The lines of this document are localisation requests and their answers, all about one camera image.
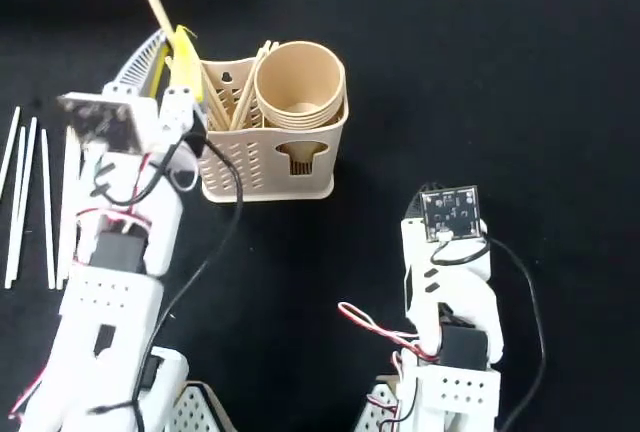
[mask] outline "basket hole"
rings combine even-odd
[[[311,175],[315,155],[328,148],[329,146],[322,142],[305,140],[280,144],[276,150],[289,156],[290,175]]]

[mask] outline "red and white wire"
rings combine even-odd
[[[393,404],[385,404],[383,402],[380,402],[380,400],[375,396],[375,395],[371,395],[371,394],[367,394],[367,402],[369,402],[371,405],[375,406],[375,407],[379,407],[381,409],[384,410],[388,410],[390,412],[393,412],[394,414],[396,413],[396,406]]]
[[[396,350],[391,354],[391,363],[396,369],[398,373],[398,377],[400,378],[400,382],[404,379],[404,373],[402,372],[402,358],[400,357],[400,353]]]
[[[369,314],[360,310],[353,304],[349,302],[340,302],[338,303],[338,310],[344,315],[346,318],[356,323],[357,325],[364,327],[365,329],[375,332],[378,335],[382,335],[383,337],[387,337],[392,342],[409,349],[411,352],[416,354],[418,357],[424,360],[433,360],[435,357],[432,357],[426,354],[419,345],[413,344],[409,342],[408,338],[418,338],[418,334],[411,334],[408,332],[399,332],[395,330],[388,330],[383,327],[380,327]]]
[[[151,154],[144,154],[142,156],[142,160],[140,161],[140,168],[138,169],[138,177],[136,177],[136,183],[133,186],[133,197],[138,195],[138,184],[140,183],[140,177],[142,177],[142,171],[145,169],[149,162],[151,161]],[[127,209],[129,214],[133,213],[133,205],[130,205]]]
[[[76,214],[76,219],[81,219],[82,217],[85,217],[87,215],[92,215],[92,214],[104,215],[105,217],[111,220],[116,220],[116,221],[121,220],[124,222],[128,222],[130,224],[139,225],[144,230],[146,230],[147,233],[151,231],[151,222],[145,219],[144,217],[141,217],[139,215],[136,215],[130,212],[122,212],[122,211],[113,210],[113,209],[93,208],[93,209],[81,210]]]
[[[40,373],[38,374],[38,376],[33,380],[33,382],[31,383],[31,385],[29,385],[29,387],[27,387],[24,392],[22,393],[22,395],[20,395],[20,397],[18,397],[18,400],[16,400],[16,403],[13,404],[13,407],[11,407],[11,409],[9,410],[9,419],[18,419],[21,420],[21,414],[18,413],[18,409],[20,409],[20,407],[22,407],[24,405],[24,403],[29,400],[29,398],[33,395],[33,393],[37,390],[38,386],[42,383],[42,376],[44,375],[44,370],[42,369],[40,371]]]

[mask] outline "black cloth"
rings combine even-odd
[[[307,39],[332,48],[348,74],[352,115],[333,194],[248,204],[223,260],[158,340],[188,357],[239,430],[350,430],[374,377],[391,372],[394,346],[343,319],[336,302],[409,327],[399,221],[427,180],[477,184],[491,234],[538,285],[549,370],[514,430],[635,421],[640,0],[163,1],[197,33],[203,57]],[[156,24],[144,0],[0,0],[0,18],[0,123],[6,130],[20,104],[23,123],[37,115],[49,130],[56,223],[64,114],[54,97],[101,90]],[[21,275],[0,292],[2,411],[45,364],[58,324],[39,171],[36,154]],[[3,254],[13,168],[9,178]],[[230,213],[199,193],[185,198],[166,296]],[[533,378],[538,347],[524,279],[499,250],[492,264],[504,417]]]

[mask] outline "paper cup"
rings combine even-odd
[[[258,65],[254,79],[258,107],[283,128],[314,128],[340,109],[345,93],[342,62],[313,42],[289,42]]]

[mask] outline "wire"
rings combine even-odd
[[[198,183],[198,177],[199,177],[199,171],[200,171],[200,166],[198,165],[198,159],[196,158],[195,155],[193,155],[191,151],[189,152],[190,153],[187,154],[187,157],[189,157],[189,161],[191,162],[191,170],[189,172],[193,174],[191,183],[186,187],[184,187],[183,185],[180,184],[180,181],[176,178],[175,171],[172,170],[169,173],[169,178],[171,179],[171,183],[173,184],[173,187],[178,192],[182,192],[182,193],[191,192],[193,189],[195,189],[196,184]]]
[[[416,367],[420,365],[420,357],[418,357],[416,355]],[[407,411],[407,413],[404,415],[404,417],[402,418],[397,418],[394,417],[393,419],[384,419],[381,420],[380,423],[378,424],[378,431],[382,432],[382,427],[384,427],[386,424],[392,424],[391,425],[391,432],[393,432],[393,430],[395,429],[395,424],[399,424],[400,422],[404,422],[405,420],[407,420],[409,417],[411,417],[411,414],[413,414],[413,410],[416,408],[416,401],[418,398],[418,377],[416,377],[416,386],[413,392],[413,400],[411,401],[411,407],[409,407],[409,410]],[[396,409],[396,414],[398,412],[400,412],[401,407],[400,407],[400,402],[398,402],[398,406]]]
[[[400,364],[401,362],[402,362],[402,358],[400,357],[400,353],[397,350],[395,350],[393,354],[391,354],[391,363],[393,364],[393,367],[396,369],[396,373],[400,378],[400,382],[402,382],[402,379],[404,378],[404,373],[402,372],[402,365]]]
[[[220,159],[220,161],[229,170],[231,176],[233,177],[233,181],[235,182],[235,186],[236,186],[236,206],[235,206],[235,210],[233,211],[233,217],[231,218],[231,222],[229,223],[229,226],[227,227],[227,230],[226,230],[224,236],[222,237],[222,240],[218,244],[218,247],[215,248],[204,259],[204,261],[202,261],[202,263],[198,266],[198,268],[195,270],[195,272],[193,272],[193,274],[191,275],[189,280],[187,280],[187,282],[182,286],[182,288],[173,296],[173,298],[171,299],[171,301],[169,302],[167,307],[160,314],[160,318],[158,319],[158,322],[157,322],[155,328],[153,329],[153,332],[151,333],[151,336],[149,337],[149,340],[147,341],[147,345],[145,347],[144,353],[142,354],[141,366],[138,369],[138,375],[136,377],[136,381],[135,381],[135,384],[134,384],[134,387],[133,387],[133,394],[131,396],[131,400],[128,400],[126,402],[122,402],[120,404],[95,407],[95,408],[93,408],[93,409],[91,409],[89,411],[89,413],[93,413],[93,414],[98,414],[99,415],[99,414],[105,414],[105,413],[110,412],[110,411],[115,410],[115,409],[120,409],[120,408],[124,408],[124,407],[133,407],[133,413],[134,413],[135,420],[136,420],[136,426],[138,428],[137,432],[145,432],[144,420],[142,418],[142,412],[140,411],[140,402],[138,400],[138,396],[140,395],[140,391],[142,389],[142,379],[143,379],[143,376],[144,376],[144,371],[145,371],[145,368],[146,368],[147,361],[149,360],[149,357],[151,356],[151,349],[153,348],[153,343],[155,342],[155,339],[158,336],[158,333],[160,332],[160,330],[162,329],[164,324],[167,322],[167,319],[169,318],[169,314],[171,313],[173,308],[176,306],[176,304],[185,295],[185,293],[191,288],[191,286],[195,283],[195,281],[198,280],[198,278],[202,275],[202,273],[209,266],[211,266],[212,264],[217,262],[217,260],[222,255],[222,252],[224,251],[224,248],[227,245],[227,242],[229,241],[229,239],[231,238],[231,236],[233,235],[233,233],[235,232],[235,230],[238,227],[238,223],[240,222],[240,216],[242,214],[242,207],[243,207],[243,204],[244,204],[244,194],[243,194],[243,189],[242,189],[242,180],[240,179],[240,174],[238,172],[238,169],[236,169],[236,167],[233,164],[233,162],[231,162],[231,160],[229,160],[227,158],[227,156],[224,155],[222,153],[222,151],[220,151],[220,149],[218,149],[218,147],[216,147],[206,137],[204,137],[202,135],[199,135],[199,134],[195,134],[195,133],[189,132],[189,133],[185,134],[182,137],[181,141],[184,140],[184,139],[187,139],[187,138],[195,138],[195,139],[202,140],[202,142],[209,148],[209,150],[211,150],[211,152],[213,152],[216,155],[216,157],[218,159]],[[173,149],[173,153],[175,153],[175,150],[177,148],[178,148],[178,146],[176,145],[175,148]],[[163,161],[161,162],[158,170],[160,170],[162,168],[162,164],[165,164],[164,168],[166,168],[166,164],[168,164],[168,160],[166,160],[166,157],[167,156],[165,156],[165,159],[163,159]]]
[[[413,344],[413,343],[409,342],[408,340],[406,340],[408,338],[417,338],[418,334],[410,334],[410,333],[407,333],[407,332],[398,332],[398,331],[395,331],[395,330],[384,329],[384,328],[380,327],[371,318],[371,316],[369,316],[368,314],[366,314],[365,312],[360,310],[355,305],[350,304],[349,302],[339,302],[338,303],[338,310],[340,311],[340,313],[342,313],[342,315],[344,315],[346,318],[348,318],[352,322],[356,323],[357,325],[359,325],[361,327],[364,327],[365,329],[367,329],[367,330],[369,330],[371,332],[375,332],[378,335],[381,335],[383,337],[387,337],[392,342],[398,344],[401,347],[409,349],[411,352],[413,352],[415,355],[421,357],[422,359],[427,360],[429,362],[433,362],[436,359],[436,357],[433,357],[431,355],[426,354],[420,348],[419,345]]]
[[[138,169],[138,177],[136,177],[136,183],[133,186],[133,195],[131,196],[131,198],[138,195],[138,184],[140,183],[140,177],[142,177],[142,172],[144,171],[144,168],[149,164],[150,160],[151,160],[151,154],[144,154],[142,156],[142,160],[140,161],[140,168]],[[127,212],[129,213],[133,212],[133,205],[129,206],[129,209],[127,209]]]
[[[145,219],[144,217],[141,217],[139,215],[135,215],[129,212],[121,212],[119,210],[113,210],[113,209],[103,209],[103,208],[85,209],[76,214],[76,219],[80,219],[86,215],[94,215],[94,214],[104,215],[105,217],[111,220],[122,220],[130,224],[136,224],[142,227],[147,232],[147,234],[151,230],[151,222]]]
[[[443,242],[438,246],[438,248],[433,252],[433,254],[431,254],[430,260],[433,265],[448,266],[448,265],[468,264],[469,262],[473,262],[474,260],[479,259],[483,255],[485,255],[487,252],[489,252],[489,250],[491,249],[491,243],[487,240],[486,237],[484,237],[484,246],[480,250],[478,250],[477,252],[474,252],[471,255],[467,255],[466,257],[462,257],[461,259],[436,259],[436,255],[449,244],[450,244],[450,241]]]
[[[500,242],[497,239],[489,237],[491,243],[495,246],[501,248],[504,252],[507,253],[513,264],[520,269],[520,272],[524,275],[527,280],[527,284],[529,285],[529,294],[531,295],[531,306],[533,308],[533,315],[536,320],[536,327],[538,329],[538,341],[540,343],[540,364],[538,365],[538,371],[536,372],[536,376],[529,387],[527,393],[522,397],[518,405],[516,405],[513,410],[509,413],[505,421],[503,422],[499,432],[507,432],[513,423],[518,419],[520,414],[524,409],[527,408],[531,399],[533,399],[534,395],[540,388],[540,384],[542,383],[542,378],[544,377],[545,370],[547,368],[547,346],[544,338],[544,330],[542,327],[542,317],[540,315],[540,306],[538,305],[538,298],[536,296],[536,289],[533,284],[533,279],[531,277],[531,273],[529,269],[524,264],[524,262],[518,257],[515,252],[513,252],[506,244]]]
[[[9,420],[18,418],[20,419],[20,414],[18,414],[18,410],[22,405],[29,400],[29,398],[34,394],[34,392],[38,389],[40,384],[42,383],[42,377],[44,376],[44,371],[46,368],[43,368],[40,373],[33,379],[33,382],[24,390],[24,392],[18,397],[16,403],[13,404],[13,407],[9,410]]]
[[[383,409],[383,410],[389,410],[389,411],[391,411],[393,413],[395,413],[396,409],[397,409],[397,406],[390,405],[390,404],[384,404],[384,403],[380,402],[377,399],[377,397],[375,397],[374,395],[371,395],[371,394],[367,394],[367,402],[369,402],[374,407],[378,407],[378,408]]]
[[[145,188],[142,189],[135,196],[131,197],[129,200],[116,200],[116,199],[114,199],[107,192],[108,189],[109,189],[109,183],[108,182],[104,183],[104,184],[98,184],[97,183],[97,179],[98,179],[98,177],[100,177],[100,175],[105,174],[105,173],[107,173],[107,172],[109,172],[109,171],[111,171],[113,169],[113,164],[109,164],[109,165],[106,165],[104,167],[100,167],[99,169],[96,170],[96,173],[93,176],[93,185],[95,186],[95,190],[93,191],[92,194],[102,195],[105,199],[107,199],[107,201],[110,204],[117,205],[118,207],[130,207],[132,205],[135,205],[135,204],[138,204],[138,203],[142,202],[144,199],[146,199],[149,196],[149,194],[151,194],[151,192],[153,192],[153,189],[155,189],[155,187],[160,182],[160,179],[164,176],[164,173],[167,170],[167,168],[169,166],[169,163],[171,162],[171,159],[175,155],[175,153],[178,150],[178,147],[180,146],[182,141],[185,140],[189,136],[195,136],[195,135],[197,135],[197,134],[194,134],[192,132],[187,132],[186,134],[184,134],[180,138],[180,140],[178,140],[175,144],[172,144],[171,147],[169,147],[169,150],[167,150],[167,153],[163,157],[162,161],[160,162],[160,165],[158,165],[158,168],[156,169],[155,173],[151,177],[151,180],[149,180],[149,182],[147,183]],[[101,164],[102,164],[102,158],[96,164],[96,168],[98,166],[101,166]]]

